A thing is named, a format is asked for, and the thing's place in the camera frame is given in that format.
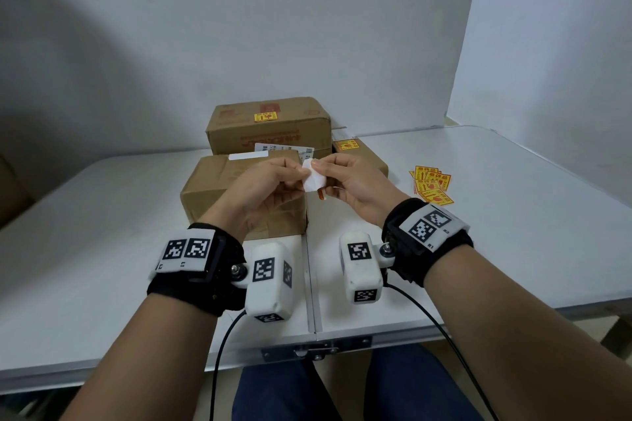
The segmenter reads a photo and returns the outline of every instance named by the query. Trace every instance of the stack of yellow stickers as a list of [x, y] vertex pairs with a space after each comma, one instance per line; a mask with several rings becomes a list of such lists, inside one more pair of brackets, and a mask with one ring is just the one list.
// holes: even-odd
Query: stack of yellow stickers
[[408, 173], [415, 180], [415, 193], [419, 194], [425, 201], [436, 203], [437, 205], [454, 203], [446, 194], [452, 175], [441, 173], [441, 170], [433, 166], [420, 165], [415, 167], [415, 171]]

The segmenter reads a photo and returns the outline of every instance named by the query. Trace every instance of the black cable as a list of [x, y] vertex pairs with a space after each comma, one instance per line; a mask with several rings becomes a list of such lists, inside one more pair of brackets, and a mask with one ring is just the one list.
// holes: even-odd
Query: black cable
[[217, 359], [215, 360], [215, 371], [213, 371], [213, 385], [210, 389], [210, 415], [209, 421], [213, 421], [213, 415], [215, 412], [215, 386], [217, 385], [217, 372], [219, 371], [219, 359], [222, 356], [222, 351], [224, 351], [224, 345], [226, 344], [226, 340], [228, 339], [228, 335], [231, 334], [231, 331], [237, 324], [237, 322], [241, 319], [242, 316], [246, 314], [246, 310], [242, 311], [237, 315], [237, 318], [233, 320], [233, 323], [226, 330], [226, 334], [224, 335], [224, 339], [222, 340], [222, 344], [219, 345], [219, 351], [217, 352]]
[[483, 388], [481, 388], [480, 385], [478, 384], [478, 381], [476, 381], [476, 378], [474, 377], [474, 373], [472, 373], [472, 371], [470, 370], [470, 367], [468, 366], [467, 362], [465, 361], [465, 358], [463, 358], [463, 355], [459, 351], [459, 348], [456, 347], [456, 345], [454, 344], [454, 341], [452, 341], [452, 339], [447, 335], [446, 330], [441, 328], [441, 325], [439, 323], [437, 323], [437, 320], [435, 320], [430, 313], [428, 313], [428, 310], [426, 308], [424, 308], [422, 305], [420, 305], [417, 302], [417, 300], [415, 300], [415, 298], [410, 296], [406, 291], [404, 291], [403, 289], [398, 288], [397, 286], [393, 286], [390, 283], [384, 283], [384, 286], [386, 286], [387, 288], [392, 288], [395, 291], [398, 291], [399, 293], [401, 293], [402, 295], [407, 297], [410, 301], [412, 301], [415, 304], [415, 306], [417, 306], [421, 311], [423, 311], [423, 313], [428, 318], [430, 318], [430, 320], [435, 324], [435, 326], [438, 328], [438, 330], [441, 332], [441, 334], [446, 338], [446, 340], [450, 344], [450, 346], [452, 346], [452, 349], [454, 350], [454, 353], [456, 354], [456, 357], [459, 358], [459, 361], [461, 361], [461, 364], [463, 365], [463, 367], [465, 368], [465, 371], [467, 372], [468, 376], [472, 380], [472, 383], [474, 384], [474, 387], [478, 391], [478, 394], [480, 395], [480, 397], [483, 399], [483, 402], [485, 403], [485, 406], [489, 410], [489, 413], [494, 418], [494, 421], [500, 421], [498, 419], [498, 416], [496, 416], [496, 413], [492, 409], [492, 405], [489, 403], [489, 400], [487, 399], [487, 396], [483, 392]]

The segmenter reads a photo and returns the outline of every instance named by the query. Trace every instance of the hand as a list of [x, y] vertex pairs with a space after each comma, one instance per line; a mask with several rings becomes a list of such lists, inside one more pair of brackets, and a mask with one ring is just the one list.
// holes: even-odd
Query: hand
[[240, 243], [262, 218], [304, 195], [310, 170], [289, 158], [271, 158], [243, 172], [199, 219], [233, 235]]
[[326, 194], [349, 204], [362, 219], [380, 228], [393, 208], [410, 198], [361, 157], [334, 153], [313, 160], [312, 168], [328, 178]]

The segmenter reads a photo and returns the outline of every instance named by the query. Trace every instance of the white wall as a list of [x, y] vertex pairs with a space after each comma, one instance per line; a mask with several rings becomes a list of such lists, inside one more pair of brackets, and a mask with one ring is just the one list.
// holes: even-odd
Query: white wall
[[448, 116], [632, 205], [632, 0], [473, 0]]
[[221, 103], [441, 124], [470, 1], [0, 0], [0, 152], [41, 194], [104, 156], [207, 146]]

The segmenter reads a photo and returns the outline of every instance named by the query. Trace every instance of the brown cardboard box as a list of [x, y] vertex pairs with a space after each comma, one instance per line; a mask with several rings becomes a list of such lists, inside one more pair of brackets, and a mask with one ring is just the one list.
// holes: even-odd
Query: brown cardboard box
[[0, 155], [0, 227], [33, 204], [33, 199], [20, 185], [12, 167]]
[[215, 155], [252, 152], [255, 143], [311, 147], [314, 158], [331, 153], [331, 118], [312, 97], [218, 105], [206, 134]]
[[[288, 157], [299, 162], [296, 150], [257, 153], [267, 153], [267, 156], [271, 158]], [[193, 223], [201, 217], [246, 169], [263, 160], [266, 159], [229, 160], [228, 155], [211, 155], [201, 158], [182, 192], [180, 192], [180, 200], [185, 208], [189, 223]], [[306, 228], [305, 200], [301, 198], [273, 210], [256, 229], [250, 232], [246, 240], [302, 235]]]
[[371, 162], [378, 170], [380, 170], [386, 177], [389, 176], [389, 166], [379, 158], [373, 150], [371, 150], [362, 140], [359, 138], [348, 138], [346, 140], [334, 141], [335, 153], [346, 153], [349, 155], [361, 156]]

